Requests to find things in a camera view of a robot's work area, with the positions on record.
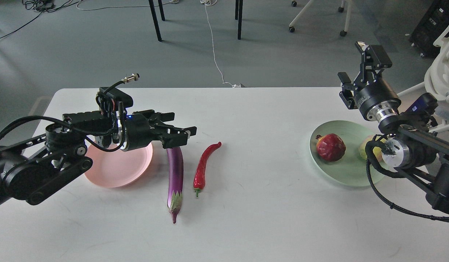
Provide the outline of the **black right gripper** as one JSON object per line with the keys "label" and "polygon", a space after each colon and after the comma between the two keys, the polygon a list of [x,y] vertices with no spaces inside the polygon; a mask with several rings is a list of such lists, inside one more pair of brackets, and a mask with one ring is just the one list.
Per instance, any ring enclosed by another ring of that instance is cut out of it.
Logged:
{"label": "black right gripper", "polygon": [[[354,84],[347,73],[339,72],[342,90],[340,98],[347,109],[359,109],[362,117],[367,121],[383,121],[392,115],[398,115],[401,100],[383,79],[382,72],[392,67],[392,60],[382,45],[368,45],[362,41],[355,42],[361,54],[360,71]],[[365,86],[354,95],[357,86]]]}

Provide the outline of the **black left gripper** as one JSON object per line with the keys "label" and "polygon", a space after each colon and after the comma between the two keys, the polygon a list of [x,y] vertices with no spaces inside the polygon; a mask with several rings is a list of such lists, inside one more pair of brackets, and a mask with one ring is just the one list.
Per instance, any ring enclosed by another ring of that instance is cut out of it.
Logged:
{"label": "black left gripper", "polygon": [[175,119],[174,112],[161,113],[154,110],[136,111],[128,115],[124,122],[125,139],[122,151],[131,151],[148,146],[152,141],[161,141],[164,149],[185,146],[192,136],[196,135],[197,127],[176,128],[174,126],[161,128],[160,135],[151,126],[170,126],[166,122]]}

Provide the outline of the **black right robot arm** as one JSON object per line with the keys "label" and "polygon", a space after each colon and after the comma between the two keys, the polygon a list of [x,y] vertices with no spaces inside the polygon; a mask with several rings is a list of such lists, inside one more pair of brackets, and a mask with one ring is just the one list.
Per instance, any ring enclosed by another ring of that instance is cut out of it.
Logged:
{"label": "black right robot arm", "polygon": [[[429,132],[437,123],[433,114],[437,99],[426,92],[404,112],[401,100],[384,81],[382,72],[392,61],[381,45],[357,41],[361,54],[360,71],[354,81],[339,72],[342,83],[339,93],[346,107],[358,109],[366,121],[378,123],[379,135],[366,143],[366,174],[375,194],[391,209],[434,221],[449,223],[449,142]],[[374,186],[370,167],[391,178],[406,178],[425,192],[432,209],[446,216],[412,212],[385,198]]]}

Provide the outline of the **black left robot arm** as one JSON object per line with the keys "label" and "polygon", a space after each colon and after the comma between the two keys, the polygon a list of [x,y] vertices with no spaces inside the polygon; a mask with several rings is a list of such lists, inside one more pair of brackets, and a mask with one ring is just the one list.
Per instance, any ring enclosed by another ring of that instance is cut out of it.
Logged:
{"label": "black left robot arm", "polygon": [[138,74],[132,74],[101,87],[95,96],[96,111],[64,114],[62,120],[25,116],[5,126],[0,141],[28,122],[50,122],[41,135],[0,146],[0,205],[10,198],[38,205],[88,171],[93,161],[86,156],[87,142],[106,152],[132,151],[152,141],[160,141],[164,149],[186,145],[197,128],[169,125],[175,118],[173,112],[127,113],[133,99],[118,86],[138,79]]}

